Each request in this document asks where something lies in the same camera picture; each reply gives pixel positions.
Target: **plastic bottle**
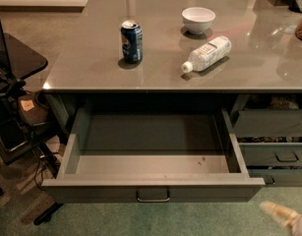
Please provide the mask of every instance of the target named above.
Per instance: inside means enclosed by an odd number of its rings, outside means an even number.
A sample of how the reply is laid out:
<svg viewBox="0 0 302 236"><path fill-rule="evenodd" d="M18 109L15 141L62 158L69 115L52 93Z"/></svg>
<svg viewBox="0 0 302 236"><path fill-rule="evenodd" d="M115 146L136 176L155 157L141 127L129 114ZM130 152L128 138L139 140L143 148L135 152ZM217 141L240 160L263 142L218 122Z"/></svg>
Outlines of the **plastic bottle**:
<svg viewBox="0 0 302 236"><path fill-rule="evenodd" d="M225 36L219 36L192 51L189 60L181 66L184 73L203 71L222 57L228 55L231 42Z"/></svg>

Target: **metal drawer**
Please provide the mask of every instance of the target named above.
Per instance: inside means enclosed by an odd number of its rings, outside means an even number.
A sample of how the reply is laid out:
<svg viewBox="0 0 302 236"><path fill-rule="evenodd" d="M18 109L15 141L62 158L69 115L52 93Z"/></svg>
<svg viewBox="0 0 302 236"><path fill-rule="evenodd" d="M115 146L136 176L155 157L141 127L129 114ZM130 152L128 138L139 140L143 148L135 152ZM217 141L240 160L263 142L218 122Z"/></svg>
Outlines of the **metal drawer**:
<svg viewBox="0 0 302 236"><path fill-rule="evenodd" d="M238 138L302 137L302 109L239 111L234 130Z"/></svg>
<svg viewBox="0 0 302 236"><path fill-rule="evenodd" d="M247 201L250 178L227 113L99 112L76 117L56 179L58 203Z"/></svg>
<svg viewBox="0 0 302 236"><path fill-rule="evenodd" d="M249 169L252 177L262 177L267 186L302 187L302 168Z"/></svg>
<svg viewBox="0 0 302 236"><path fill-rule="evenodd" d="M302 166L302 143L239 145L247 165Z"/></svg>

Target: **blue can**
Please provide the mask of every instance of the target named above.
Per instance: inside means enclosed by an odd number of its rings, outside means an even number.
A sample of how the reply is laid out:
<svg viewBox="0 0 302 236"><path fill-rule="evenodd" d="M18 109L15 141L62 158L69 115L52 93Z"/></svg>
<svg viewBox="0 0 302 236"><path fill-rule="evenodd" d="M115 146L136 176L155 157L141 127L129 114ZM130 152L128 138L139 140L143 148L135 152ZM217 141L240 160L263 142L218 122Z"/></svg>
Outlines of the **blue can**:
<svg viewBox="0 0 302 236"><path fill-rule="evenodd" d="M138 63L143 58L142 28L133 20L122 23L122 52L127 63Z"/></svg>

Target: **empty drawer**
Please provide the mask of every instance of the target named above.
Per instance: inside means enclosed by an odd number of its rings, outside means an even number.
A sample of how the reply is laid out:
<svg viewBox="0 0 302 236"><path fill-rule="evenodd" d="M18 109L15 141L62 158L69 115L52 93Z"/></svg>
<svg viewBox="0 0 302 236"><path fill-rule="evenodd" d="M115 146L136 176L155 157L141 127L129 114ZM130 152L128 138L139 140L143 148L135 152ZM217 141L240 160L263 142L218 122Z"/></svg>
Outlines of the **empty drawer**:
<svg viewBox="0 0 302 236"><path fill-rule="evenodd" d="M249 177L224 110L102 113L88 100L42 186L59 203L151 203L247 201L264 184Z"/></svg>

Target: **drawer handle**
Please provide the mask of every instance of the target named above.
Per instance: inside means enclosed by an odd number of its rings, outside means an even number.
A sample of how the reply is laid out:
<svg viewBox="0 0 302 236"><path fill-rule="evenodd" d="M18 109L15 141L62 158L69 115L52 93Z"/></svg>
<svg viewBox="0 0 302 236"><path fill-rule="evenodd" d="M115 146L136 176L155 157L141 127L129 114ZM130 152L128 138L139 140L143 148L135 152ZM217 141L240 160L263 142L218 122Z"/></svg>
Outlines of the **drawer handle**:
<svg viewBox="0 0 302 236"><path fill-rule="evenodd" d="M272 181L269 182L269 183L266 181L266 185L274 185L275 184L274 178L272 176L271 176L271 178L272 178Z"/></svg>
<svg viewBox="0 0 302 236"><path fill-rule="evenodd" d="M167 198L162 200L144 200L139 197L139 192L137 193L137 200L140 203L166 203L170 201L169 192L167 192Z"/></svg>
<svg viewBox="0 0 302 236"><path fill-rule="evenodd" d="M292 160L282 160L282 159L279 159L278 155L275 154L275 157L276 157L276 160L279 161L279 162L297 162L299 161L299 158L297 156L297 154L295 154L295 152L293 152L294 156L295 156L295 159L292 159Z"/></svg>

